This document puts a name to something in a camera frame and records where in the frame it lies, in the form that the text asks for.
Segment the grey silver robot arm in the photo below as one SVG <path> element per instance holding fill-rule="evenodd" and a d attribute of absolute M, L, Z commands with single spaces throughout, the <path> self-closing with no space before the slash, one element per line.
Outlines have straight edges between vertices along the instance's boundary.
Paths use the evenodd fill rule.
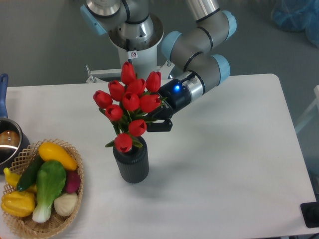
<path fill-rule="evenodd" d="M 145 78 L 158 68 L 158 51 L 167 59 L 160 68 L 163 77 L 172 67 L 182 71 L 160 88 L 166 100 L 151 113 L 159 122 L 148 123 L 149 132 L 170 131 L 175 113 L 230 75 L 228 61 L 208 53 L 234 34 L 235 17 L 221 11 L 215 0 L 189 0 L 187 5 L 197 24 L 188 35 L 177 31 L 164 35 L 161 20 L 150 12 L 147 0 L 88 0 L 80 8 L 88 26 L 98 35 L 107 34 L 120 62 L 132 63 L 138 76 Z"/>

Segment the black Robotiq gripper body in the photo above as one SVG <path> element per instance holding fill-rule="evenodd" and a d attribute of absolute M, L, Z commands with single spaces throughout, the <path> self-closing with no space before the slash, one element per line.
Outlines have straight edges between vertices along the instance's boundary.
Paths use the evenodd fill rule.
<path fill-rule="evenodd" d="M 185 80 L 173 79 L 161 86 L 158 94 L 166 99 L 163 106 L 153 110 L 149 116 L 158 120 L 170 119 L 175 113 L 190 104 L 191 93 L 184 82 Z"/>

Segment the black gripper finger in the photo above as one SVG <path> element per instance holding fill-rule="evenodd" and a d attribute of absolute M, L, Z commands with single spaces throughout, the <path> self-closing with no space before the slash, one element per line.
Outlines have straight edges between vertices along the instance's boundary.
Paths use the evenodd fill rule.
<path fill-rule="evenodd" d="M 172 129 L 171 119 L 165 119 L 163 122 L 147 123 L 147 132 L 169 132 Z"/>

